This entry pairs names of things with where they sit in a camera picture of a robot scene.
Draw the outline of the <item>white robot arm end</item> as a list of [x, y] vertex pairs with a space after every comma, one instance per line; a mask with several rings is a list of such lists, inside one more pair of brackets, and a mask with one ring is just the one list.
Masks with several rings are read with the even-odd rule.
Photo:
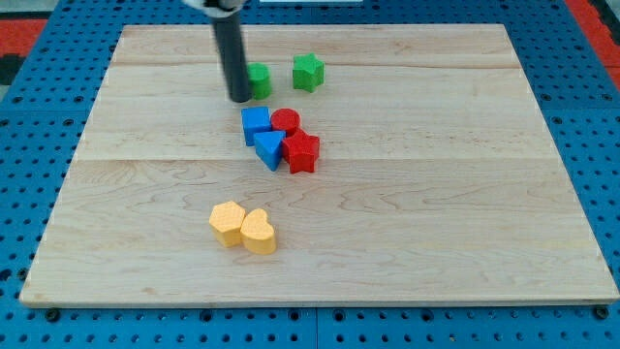
[[245, 0], [182, 0], [182, 2], [206, 16], [213, 18], [229, 17], [238, 13], [244, 6]]

